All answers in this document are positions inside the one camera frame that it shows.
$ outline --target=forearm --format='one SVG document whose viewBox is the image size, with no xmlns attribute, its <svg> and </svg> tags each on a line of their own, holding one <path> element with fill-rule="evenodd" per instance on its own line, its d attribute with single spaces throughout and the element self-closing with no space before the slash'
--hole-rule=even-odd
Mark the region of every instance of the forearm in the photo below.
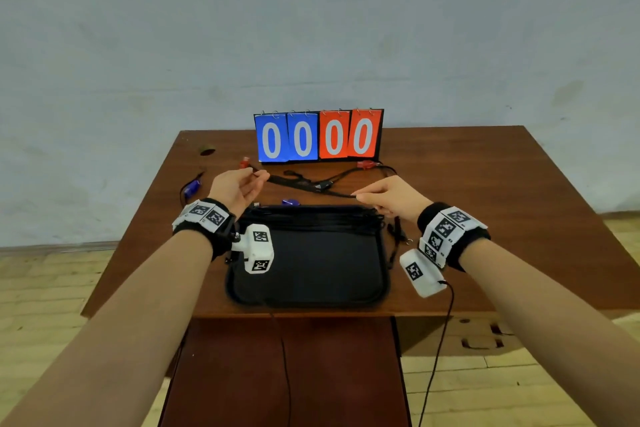
<svg viewBox="0 0 640 427">
<path fill-rule="evenodd" d="M 78 333 L 3 427 L 135 426 L 189 324 L 211 245 L 183 231 L 162 245 Z"/>
<path fill-rule="evenodd" d="M 640 424 L 640 345 L 631 336 L 490 241 L 469 245 L 460 264 L 540 365 L 597 425 Z"/>
</svg>

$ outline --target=person's left hand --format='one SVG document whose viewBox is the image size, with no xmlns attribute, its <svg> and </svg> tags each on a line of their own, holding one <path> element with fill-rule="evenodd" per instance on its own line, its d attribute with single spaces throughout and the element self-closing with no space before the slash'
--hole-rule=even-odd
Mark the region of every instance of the person's left hand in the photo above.
<svg viewBox="0 0 640 427">
<path fill-rule="evenodd" d="M 220 201 L 236 218 L 240 218 L 246 207 L 260 194 L 268 178 L 267 171 L 253 172 L 251 167 L 223 172 L 214 178 L 209 197 Z"/>
</svg>

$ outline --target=hand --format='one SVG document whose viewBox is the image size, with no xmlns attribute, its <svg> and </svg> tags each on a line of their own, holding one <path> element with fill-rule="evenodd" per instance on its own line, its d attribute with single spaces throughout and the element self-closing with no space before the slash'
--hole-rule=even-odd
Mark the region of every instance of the hand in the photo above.
<svg viewBox="0 0 640 427">
<path fill-rule="evenodd" d="M 398 176 L 391 176 L 358 189 L 355 194 L 360 203 L 372 204 L 384 216 L 399 216 L 416 223 L 420 213 L 432 204 Z"/>
<path fill-rule="evenodd" d="M 223 172 L 214 178 L 209 197 L 220 201 L 236 218 L 240 218 L 246 207 L 260 194 L 268 178 L 267 171 L 253 172 L 251 167 Z"/>
</svg>

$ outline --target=wristband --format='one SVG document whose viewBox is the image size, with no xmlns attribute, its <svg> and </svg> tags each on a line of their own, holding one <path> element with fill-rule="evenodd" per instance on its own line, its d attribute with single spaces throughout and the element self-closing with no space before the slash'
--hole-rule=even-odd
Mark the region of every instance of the wristband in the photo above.
<svg viewBox="0 0 640 427">
<path fill-rule="evenodd" d="M 235 222 L 236 216 L 224 204 L 206 197 L 184 207 L 180 216 L 173 221 L 173 234 L 193 230 L 204 235 L 211 243 L 213 261 L 231 250 L 230 232 Z"/>
<path fill-rule="evenodd" d="M 464 272 L 459 260 L 467 246 L 480 238 L 491 239 L 486 225 L 442 202 L 430 204 L 420 213 L 418 227 L 423 233 L 418 250 L 440 269 L 449 265 Z"/>
</svg>

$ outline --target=white digit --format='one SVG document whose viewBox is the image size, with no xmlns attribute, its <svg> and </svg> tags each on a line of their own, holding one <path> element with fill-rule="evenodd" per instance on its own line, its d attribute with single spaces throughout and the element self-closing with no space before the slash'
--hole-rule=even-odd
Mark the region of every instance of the white digit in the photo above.
<svg viewBox="0 0 640 427">
<path fill-rule="evenodd" d="M 362 127 L 367 127 L 367 136 L 364 139 L 364 146 L 360 147 L 360 133 L 362 132 Z M 356 125 L 356 130 L 353 132 L 353 149 L 357 154 L 364 154 L 365 150 L 369 148 L 371 145 L 371 138 L 373 137 L 373 124 L 371 120 L 368 118 L 363 118 Z"/>
<path fill-rule="evenodd" d="M 338 133 L 338 139 L 337 139 L 335 148 L 333 148 L 331 145 L 331 133 L 334 127 Z M 331 122 L 329 122 L 326 125 L 326 130 L 324 131 L 324 141 L 326 142 L 326 151 L 331 155 L 340 154 L 340 151 L 342 150 L 343 139 L 344 139 L 344 135 L 342 134 L 342 125 L 340 125 L 340 122 L 338 122 L 337 120 L 332 120 Z"/>
<path fill-rule="evenodd" d="M 269 131 L 273 130 L 273 140 L 275 140 L 275 149 L 271 152 L 269 148 Z M 269 122 L 264 127 L 262 127 L 262 148 L 264 149 L 264 153 L 270 159 L 275 159 L 280 155 L 280 129 L 273 122 Z"/>
<path fill-rule="evenodd" d="M 307 146 L 304 150 L 300 147 L 300 130 L 305 129 L 307 135 Z M 300 157 L 306 157 L 311 152 L 311 127 L 307 122 L 298 122 L 296 128 L 293 129 L 293 145 Z"/>
</svg>

